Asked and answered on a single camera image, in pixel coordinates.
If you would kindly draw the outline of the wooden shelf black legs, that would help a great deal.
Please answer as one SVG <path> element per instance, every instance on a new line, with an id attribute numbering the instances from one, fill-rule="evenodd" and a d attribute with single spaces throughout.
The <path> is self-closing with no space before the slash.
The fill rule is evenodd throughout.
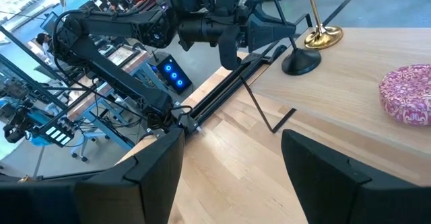
<path id="1" fill-rule="evenodd" d="M 378 85 L 390 71 L 431 63 L 431 28 L 344 28 L 336 45 L 321 51 L 310 73 L 289 76 L 276 60 L 251 85 L 262 96 L 421 157 L 431 157 L 431 128 L 392 120 Z"/>

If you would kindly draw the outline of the grey rolling chair base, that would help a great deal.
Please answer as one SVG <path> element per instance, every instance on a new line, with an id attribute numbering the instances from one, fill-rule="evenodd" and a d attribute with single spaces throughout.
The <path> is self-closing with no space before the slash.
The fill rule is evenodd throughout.
<path id="1" fill-rule="evenodd" d="M 84 155 L 87 144 L 91 142 L 96 142 L 99 138 L 105 138 L 109 140 L 110 137 L 104 132 L 83 132 L 81 137 L 78 139 L 77 145 L 71 147 L 70 154 L 72 158 L 80 158 L 82 162 L 86 162 L 88 158 Z"/>

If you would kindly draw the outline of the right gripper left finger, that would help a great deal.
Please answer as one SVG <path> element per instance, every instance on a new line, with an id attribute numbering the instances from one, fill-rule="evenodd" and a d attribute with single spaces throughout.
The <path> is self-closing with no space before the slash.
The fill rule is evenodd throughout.
<path id="1" fill-rule="evenodd" d="M 170 131 L 128 159 L 74 188 L 80 224 L 167 224 L 185 134 Z"/>

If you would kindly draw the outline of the black device white lights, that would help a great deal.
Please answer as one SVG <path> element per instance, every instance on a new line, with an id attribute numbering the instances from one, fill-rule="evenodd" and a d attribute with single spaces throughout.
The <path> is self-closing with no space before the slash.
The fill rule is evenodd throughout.
<path id="1" fill-rule="evenodd" d="M 12 119 L 3 127 L 4 137 L 9 143 L 26 138 L 38 147 L 57 145 L 64 147 L 75 136 L 77 124 L 68 118 L 60 118 L 48 130 L 40 129 L 49 123 L 51 116 L 38 108 L 18 108 Z"/>

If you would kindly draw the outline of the black aluminium table frame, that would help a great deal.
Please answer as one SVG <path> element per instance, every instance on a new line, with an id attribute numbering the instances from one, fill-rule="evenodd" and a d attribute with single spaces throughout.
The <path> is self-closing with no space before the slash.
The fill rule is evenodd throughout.
<path id="1" fill-rule="evenodd" d="M 270 66 L 280 55 L 281 52 L 274 52 L 255 62 L 259 59 L 260 54 L 252 53 L 249 56 L 247 52 L 237 52 L 238 58 L 244 59 L 248 63 L 245 69 L 229 71 L 220 67 L 182 102 L 182 105 L 193 108 L 190 117 L 194 123 L 186 137 L 190 137 L 196 131 L 201 131 L 203 123 L 243 86 L 242 80 L 249 80 L 251 77 L 257 76 L 261 69 Z"/>

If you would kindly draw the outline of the person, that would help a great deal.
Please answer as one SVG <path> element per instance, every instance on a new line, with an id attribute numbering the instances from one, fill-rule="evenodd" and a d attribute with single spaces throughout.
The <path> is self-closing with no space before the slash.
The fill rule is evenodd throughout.
<path id="1" fill-rule="evenodd" d="M 36 37 L 36 42 L 42 47 L 44 55 L 48 59 L 48 65 L 54 70 L 57 70 L 58 67 L 54 62 L 54 56 L 49 52 L 51 37 L 48 34 L 39 33 Z"/>

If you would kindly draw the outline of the wooden desk blue legs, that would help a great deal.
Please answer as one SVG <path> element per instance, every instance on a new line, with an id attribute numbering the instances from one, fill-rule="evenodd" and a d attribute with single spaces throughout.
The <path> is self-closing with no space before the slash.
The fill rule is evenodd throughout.
<path id="1" fill-rule="evenodd" d="M 123 71 L 134 75 L 139 70 L 148 68 L 147 63 L 151 58 L 151 54 L 145 50 L 138 48 L 133 49 L 131 46 L 122 45 L 106 58 Z M 131 114 L 136 113 L 136 111 L 130 108 L 126 103 L 126 98 L 116 94 L 109 84 L 101 80 L 92 80 L 84 76 L 78 83 L 87 87 L 91 87 L 93 83 L 96 83 L 98 85 L 96 88 L 97 93 L 71 92 L 69 96 L 73 101 L 78 100 L 80 96 L 85 96 L 85 98 L 80 100 L 78 104 L 68 112 L 68 118 L 71 120 L 81 120 L 85 118 L 122 148 L 126 150 L 132 149 L 135 144 L 129 138 L 120 136 L 120 134 L 115 131 L 114 127 L 109 126 L 102 121 L 100 116 L 96 115 L 97 109 L 100 106 L 104 106 L 108 112 L 116 116 L 122 126 L 125 126 L 129 122 L 123 118 L 121 113 L 127 110 L 129 110 Z"/>

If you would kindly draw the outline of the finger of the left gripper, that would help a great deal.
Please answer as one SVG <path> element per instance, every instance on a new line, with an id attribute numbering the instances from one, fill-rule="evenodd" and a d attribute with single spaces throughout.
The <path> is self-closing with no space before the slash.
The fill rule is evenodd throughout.
<path id="1" fill-rule="evenodd" d="M 296 25 L 266 14 L 257 5 L 247 20 L 247 46 L 252 52 L 272 42 L 293 36 Z"/>

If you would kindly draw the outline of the tall gold candlestick holder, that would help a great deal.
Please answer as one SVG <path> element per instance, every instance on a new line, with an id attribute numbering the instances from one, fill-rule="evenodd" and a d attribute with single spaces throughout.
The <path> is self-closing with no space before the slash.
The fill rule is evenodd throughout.
<path id="1" fill-rule="evenodd" d="M 343 30 L 338 26 L 324 27 L 315 0 L 310 0 L 310 5 L 316 21 L 316 28 L 304 39 L 305 47 L 322 50 L 337 44 L 343 38 Z"/>

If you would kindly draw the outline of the pink patterned round candle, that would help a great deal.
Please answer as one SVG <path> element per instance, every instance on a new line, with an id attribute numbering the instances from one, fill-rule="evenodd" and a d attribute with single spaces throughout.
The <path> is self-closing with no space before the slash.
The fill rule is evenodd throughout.
<path id="1" fill-rule="evenodd" d="M 395 69 L 383 77 L 378 90 L 380 104 L 393 120 L 431 126 L 431 64 Z"/>

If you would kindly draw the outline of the computer tower blue fans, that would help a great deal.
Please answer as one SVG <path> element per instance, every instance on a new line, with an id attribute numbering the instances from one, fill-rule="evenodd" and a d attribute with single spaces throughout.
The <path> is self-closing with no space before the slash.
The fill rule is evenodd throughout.
<path id="1" fill-rule="evenodd" d="M 157 52 L 154 59 L 159 73 L 163 78 L 165 78 L 168 85 L 171 86 L 176 93 L 181 94 L 192 85 L 187 74 L 171 54 Z"/>

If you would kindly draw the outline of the black candlestick holder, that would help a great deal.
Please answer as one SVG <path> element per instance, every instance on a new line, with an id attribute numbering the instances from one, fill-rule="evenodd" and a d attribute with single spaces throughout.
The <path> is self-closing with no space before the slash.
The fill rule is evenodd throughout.
<path id="1" fill-rule="evenodd" d="M 296 25 L 287 22 L 284 13 L 279 5 L 278 0 L 273 0 L 279 13 L 282 24 L 288 28 L 294 28 L 294 31 L 289 34 L 288 38 L 292 46 L 292 52 L 281 63 L 282 71 L 287 75 L 303 75 L 311 72 L 321 62 L 321 54 L 317 50 L 298 48 L 296 41 L 293 38 L 296 32 Z"/>

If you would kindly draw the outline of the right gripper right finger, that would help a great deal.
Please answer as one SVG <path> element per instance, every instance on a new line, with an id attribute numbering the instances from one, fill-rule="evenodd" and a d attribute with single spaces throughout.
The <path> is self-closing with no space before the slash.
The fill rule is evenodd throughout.
<path id="1" fill-rule="evenodd" d="M 431 224 L 431 186 L 417 186 L 294 130 L 281 151 L 309 224 Z"/>

